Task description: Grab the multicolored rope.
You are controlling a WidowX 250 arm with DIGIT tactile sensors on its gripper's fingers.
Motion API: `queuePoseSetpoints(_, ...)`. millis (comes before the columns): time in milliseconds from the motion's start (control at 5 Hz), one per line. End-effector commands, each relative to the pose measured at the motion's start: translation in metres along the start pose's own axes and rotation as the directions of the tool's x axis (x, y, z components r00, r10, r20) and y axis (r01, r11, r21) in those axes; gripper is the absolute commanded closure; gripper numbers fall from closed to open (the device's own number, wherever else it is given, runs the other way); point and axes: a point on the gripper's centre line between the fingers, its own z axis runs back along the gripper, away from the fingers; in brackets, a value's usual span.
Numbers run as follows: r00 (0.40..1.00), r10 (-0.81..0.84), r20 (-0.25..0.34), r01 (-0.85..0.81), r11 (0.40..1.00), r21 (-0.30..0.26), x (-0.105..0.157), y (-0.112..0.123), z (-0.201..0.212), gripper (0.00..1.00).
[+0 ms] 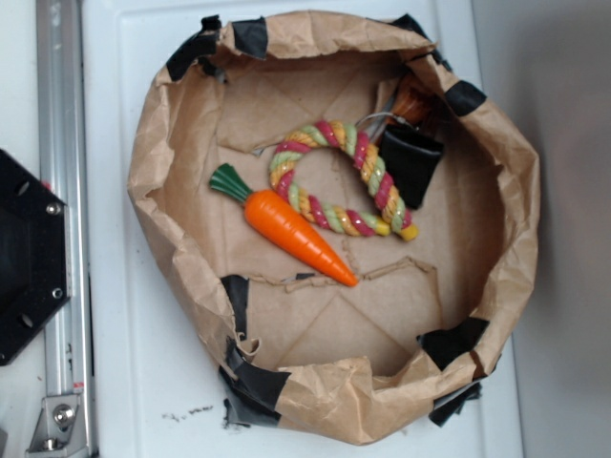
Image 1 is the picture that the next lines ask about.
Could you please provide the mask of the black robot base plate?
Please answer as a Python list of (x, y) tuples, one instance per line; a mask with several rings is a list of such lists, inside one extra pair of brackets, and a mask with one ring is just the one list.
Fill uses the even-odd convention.
[(65, 203), (1, 152), (1, 365), (68, 300)]

